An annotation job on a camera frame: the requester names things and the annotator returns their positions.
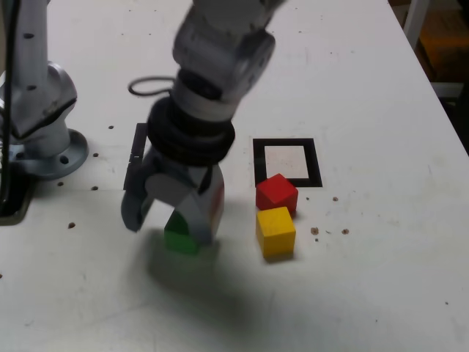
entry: white table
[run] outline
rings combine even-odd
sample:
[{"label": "white table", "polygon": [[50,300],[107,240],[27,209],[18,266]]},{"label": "white table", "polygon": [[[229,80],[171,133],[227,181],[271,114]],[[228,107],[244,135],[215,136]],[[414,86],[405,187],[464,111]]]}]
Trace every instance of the white table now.
[{"label": "white table", "polygon": [[[125,229],[153,102],[126,85],[176,72],[188,2],[51,2],[50,58],[78,89],[68,124],[100,156],[0,229],[0,351],[468,351],[469,160],[386,1],[291,0],[275,17],[276,54],[221,165],[219,246],[167,252],[159,204]],[[295,260],[268,265],[251,140],[292,136],[314,138],[324,187],[300,189]]]}]

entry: cube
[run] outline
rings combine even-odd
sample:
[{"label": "cube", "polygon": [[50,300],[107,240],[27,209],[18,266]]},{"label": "cube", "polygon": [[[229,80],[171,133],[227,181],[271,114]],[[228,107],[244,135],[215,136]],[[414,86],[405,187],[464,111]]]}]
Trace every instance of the cube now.
[{"label": "cube", "polygon": [[177,211],[173,212],[164,228],[164,243],[173,252],[195,255],[199,245],[189,235],[188,224]]},{"label": "cube", "polygon": [[264,258],[292,254],[296,229],[287,207],[258,212],[256,236]]},{"label": "cube", "polygon": [[296,211],[298,190],[281,174],[272,176],[256,187],[256,206],[260,210],[287,207]]}]

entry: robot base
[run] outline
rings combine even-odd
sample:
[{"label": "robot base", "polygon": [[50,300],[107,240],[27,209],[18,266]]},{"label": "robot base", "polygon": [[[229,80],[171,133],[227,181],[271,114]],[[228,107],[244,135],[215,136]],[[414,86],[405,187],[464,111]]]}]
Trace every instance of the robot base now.
[{"label": "robot base", "polygon": [[88,143],[81,133],[71,129],[68,132],[70,135],[68,148],[48,158],[27,158],[22,144],[12,145],[11,163],[24,174],[38,180],[55,180],[71,174],[88,157]]}]

